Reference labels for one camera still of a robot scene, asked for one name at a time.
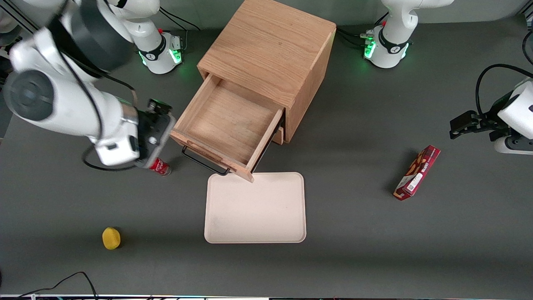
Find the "soda can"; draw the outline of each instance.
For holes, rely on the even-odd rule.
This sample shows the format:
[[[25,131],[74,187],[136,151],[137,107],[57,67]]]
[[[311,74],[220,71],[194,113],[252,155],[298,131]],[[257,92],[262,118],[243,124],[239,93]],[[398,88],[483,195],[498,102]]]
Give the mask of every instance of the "soda can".
[[[172,169],[168,165],[168,163],[162,161],[158,157],[156,158],[156,160],[154,161],[154,164],[149,169],[154,171],[155,173],[160,174],[163,177],[170,175],[170,173],[172,172]]]

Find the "black cable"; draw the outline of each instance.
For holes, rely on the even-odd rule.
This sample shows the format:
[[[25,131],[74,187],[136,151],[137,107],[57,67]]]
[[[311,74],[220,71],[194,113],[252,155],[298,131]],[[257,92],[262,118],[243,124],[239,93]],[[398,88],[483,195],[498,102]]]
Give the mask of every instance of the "black cable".
[[[163,14],[165,17],[167,17],[170,21],[172,21],[174,24],[180,26],[183,30],[187,31],[187,29],[185,27],[183,27],[181,24],[179,24],[178,22],[174,21],[170,16],[168,16],[167,14],[165,14],[162,10],[160,10],[161,14]]]
[[[102,116],[100,114],[100,111],[98,110],[98,106],[96,105],[96,102],[94,101],[94,98],[92,97],[91,93],[89,93],[89,90],[87,89],[87,87],[85,86],[85,84],[83,83],[83,81],[79,78],[78,74],[76,74],[76,72],[74,71],[74,69],[70,66],[70,64],[67,62],[67,59],[64,57],[63,53],[61,52],[61,50],[59,50],[58,48],[58,53],[59,53],[59,57],[61,58],[61,60],[63,61],[63,63],[67,66],[67,68],[69,69],[69,71],[72,73],[72,75],[74,76],[74,78],[76,79],[76,82],[78,83],[79,87],[82,88],[83,92],[85,93],[85,95],[89,98],[89,101],[91,102],[91,105],[93,106],[94,108],[94,111],[96,112],[96,117],[98,118],[98,136],[96,137],[96,141],[91,144],[82,154],[82,161],[83,163],[90,167],[90,168],[93,168],[93,169],[97,169],[97,170],[100,170],[100,171],[110,171],[110,172],[118,172],[118,171],[125,171],[125,170],[130,170],[130,169],[133,169],[135,168],[136,166],[135,165],[131,165],[129,167],[124,167],[124,168],[116,168],[116,169],[112,169],[112,168],[103,168],[103,167],[98,167],[97,165],[93,165],[89,162],[87,162],[87,157],[89,156],[89,154],[95,150],[95,147],[94,145],[97,144],[101,139],[102,139],[102,136],[103,136],[103,121],[102,121]]]
[[[385,17],[389,14],[389,12],[387,11],[379,20],[377,20],[374,25],[378,25],[379,22],[381,22],[383,19],[385,19]]]
[[[531,33],[533,33],[533,31],[528,32],[526,36],[524,37],[524,40],[522,41],[522,53],[524,53],[524,56],[526,57],[528,62],[533,65],[533,60],[529,57],[528,52],[526,51],[526,43],[528,42],[528,39],[529,39],[529,36],[531,36]]]
[[[189,25],[192,25],[192,26],[196,27],[196,29],[200,30],[200,27],[194,25],[193,23],[187,21],[186,19],[182,19],[182,18],[176,16],[175,14],[172,14],[172,13],[168,12],[168,10],[164,9],[163,7],[160,6],[159,9],[160,9],[161,11],[164,11],[164,12],[168,13],[169,15],[171,15],[171,16],[173,16],[173,17],[179,19],[179,20],[182,20],[183,22],[185,22],[185,23],[187,23],[187,24],[189,24]]]
[[[353,42],[353,41],[349,40],[347,37],[345,37],[345,36],[342,35],[342,34],[341,34],[340,36],[341,36],[341,38],[343,38],[344,40],[346,40],[348,43],[350,43],[350,44],[352,44],[352,45],[359,46],[359,47],[362,46],[361,44],[358,44],[358,43],[356,43],[356,42]]]
[[[58,283],[55,284],[55,286],[51,287],[51,288],[42,288],[42,289],[36,289],[36,290],[33,290],[33,291],[29,291],[27,293],[24,293],[20,296],[18,296],[17,298],[15,298],[15,300],[18,300],[18,299],[21,299],[23,298],[24,296],[27,296],[27,295],[31,295],[31,294],[35,294],[35,293],[38,293],[40,291],[44,291],[44,290],[53,290],[55,289],[56,287],[58,287],[60,284],[62,284],[65,280],[73,277],[74,275],[76,274],[83,274],[83,276],[85,276],[85,278],[87,279],[87,282],[89,282],[89,285],[91,286],[91,291],[93,293],[93,296],[94,296],[94,299],[98,299],[98,297],[96,296],[96,290],[94,289],[94,285],[93,283],[91,282],[91,280],[89,279],[89,276],[87,276],[87,274],[83,271],[79,271],[79,272],[76,272],[74,274],[72,274],[71,276],[68,276],[66,278],[63,278],[61,279],[61,281],[59,281]]]
[[[483,76],[485,76],[485,74],[491,70],[491,69],[494,69],[494,68],[506,68],[506,69],[511,69],[513,71],[516,71],[522,75],[525,75],[527,77],[531,77],[533,78],[533,73],[530,73],[522,68],[519,68],[519,67],[515,67],[515,66],[511,66],[511,65],[506,65],[506,64],[494,64],[494,65],[491,65],[491,66],[488,66],[487,68],[485,68],[485,70],[483,70],[481,72],[481,74],[479,74],[479,77],[478,77],[478,82],[476,83],[475,85],[475,106],[476,108],[478,109],[478,114],[480,115],[480,117],[486,121],[487,118],[485,117],[484,113],[481,111],[481,104],[480,104],[480,100],[479,100],[479,87],[481,85],[481,80],[483,79]]]
[[[23,18],[24,21],[26,21],[26,23],[30,24],[33,28],[35,28],[35,30],[39,30],[39,27],[37,27],[32,21],[28,20],[28,19],[22,14],[22,12],[20,11],[20,9],[18,9],[18,7],[17,7],[16,5],[11,4],[11,3],[9,3],[8,1],[4,1],[4,2],[5,2],[5,4],[7,4],[9,7],[11,7],[12,10],[16,11],[16,12],[19,14],[19,16],[20,16],[21,18]]]
[[[83,67],[83,68],[86,68],[87,70],[89,70],[89,71],[91,71],[91,72],[94,72],[94,73],[96,73],[96,74],[98,74],[98,75],[100,75],[100,76],[102,76],[102,77],[104,77],[104,78],[107,78],[107,79],[109,79],[109,80],[111,80],[111,81],[114,81],[114,82],[116,82],[116,83],[118,83],[118,84],[121,84],[121,85],[127,87],[128,89],[130,89],[130,91],[131,91],[131,93],[132,93],[132,98],[133,98],[133,100],[131,101],[131,105],[132,105],[133,107],[137,108],[137,105],[138,105],[138,103],[139,103],[139,99],[138,99],[138,97],[137,97],[137,92],[136,92],[136,90],[135,90],[135,88],[134,88],[133,86],[131,86],[131,85],[125,83],[125,82],[122,81],[122,80],[119,80],[119,79],[116,79],[116,78],[112,77],[111,75],[107,74],[106,72],[103,72],[103,71],[101,71],[101,70],[99,70],[99,69],[94,69],[94,68],[91,68],[91,67],[87,66],[86,64],[84,64],[84,63],[82,63],[81,61],[77,60],[76,58],[74,58],[73,56],[71,56],[71,55],[68,54],[68,53],[64,53],[64,54],[65,54],[68,58],[70,58],[71,60],[73,60],[77,65],[79,65],[79,66],[81,66],[81,67]]]
[[[11,12],[9,12],[7,9],[5,9],[5,7],[1,6],[0,7],[6,12],[8,13],[13,19],[17,19]],[[34,31],[32,31],[31,29],[29,29],[26,25],[24,25],[22,22],[19,23],[20,25],[22,25],[22,27],[24,27],[24,29],[26,29],[28,32],[30,33],[33,33]]]
[[[344,30],[344,29],[342,29],[342,28],[338,28],[338,27],[337,27],[337,31],[340,32],[340,33],[344,33],[345,35],[354,36],[354,37],[359,37],[358,34],[353,34],[353,33],[348,32],[348,31],[346,31],[346,30]]]
[[[172,23],[180,26],[183,30],[185,30],[185,46],[182,46],[181,49],[183,51],[187,50],[187,45],[189,44],[189,30],[186,29],[185,27],[183,27],[181,24],[179,24],[178,22],[174,21],[169,15],[167,15],[166,13],[164,13],[163,11],[160,11],[161,14],[163,14],[165,17],[167,17]]]

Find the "red box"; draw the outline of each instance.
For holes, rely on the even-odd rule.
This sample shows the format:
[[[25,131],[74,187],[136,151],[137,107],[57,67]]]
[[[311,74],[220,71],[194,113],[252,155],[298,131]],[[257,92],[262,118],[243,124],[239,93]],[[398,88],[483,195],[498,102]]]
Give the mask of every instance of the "red box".
[[[439,153],[440,150],[431,145],[422,150],[409,167],[409,171],[402,178],[400,184],[396,187],[393,193],[394,197],[403,201],[413,196],[437,159],[437,156],[439,156]]]

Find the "wooden cabinet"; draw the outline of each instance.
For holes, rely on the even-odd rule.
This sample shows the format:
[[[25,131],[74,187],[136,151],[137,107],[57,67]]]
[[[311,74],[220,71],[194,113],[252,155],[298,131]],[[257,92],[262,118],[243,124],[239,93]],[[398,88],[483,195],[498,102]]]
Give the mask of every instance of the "wooden cabinet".
[[[335,28],[273,0],[245,0],[198,63],[204,84],[171,137],[252,182],[270,140],[294,136],[324,79]]]

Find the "drawer handle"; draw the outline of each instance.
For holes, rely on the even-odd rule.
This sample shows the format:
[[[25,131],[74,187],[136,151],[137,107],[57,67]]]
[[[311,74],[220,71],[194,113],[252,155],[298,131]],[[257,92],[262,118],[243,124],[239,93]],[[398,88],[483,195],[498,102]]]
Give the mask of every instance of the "drawer handle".
[[[190,156],[189,154],[185,153],[185,151],[187,151],[187,148],[188,148],[187,146],[183,146],[183,149],[181,150],[181,153],[183,154],[183,156],[185,156],[185,157],[189,158],[190,160],[196,162],[197,164],[199,164],[199,165],[201,165],[201,166],[203,166],[203,167],[205,167],[205,168],[217,173],[218,175],[225,176],[225,175],[227,175],[229,173],[229,171],[230,171],[229,168],[227,168],[226,171],[224,171],[224,172],[220,172],[220,171],[215,170],[212,167],[204,164],[203,162],[197,160],[196,158]]]

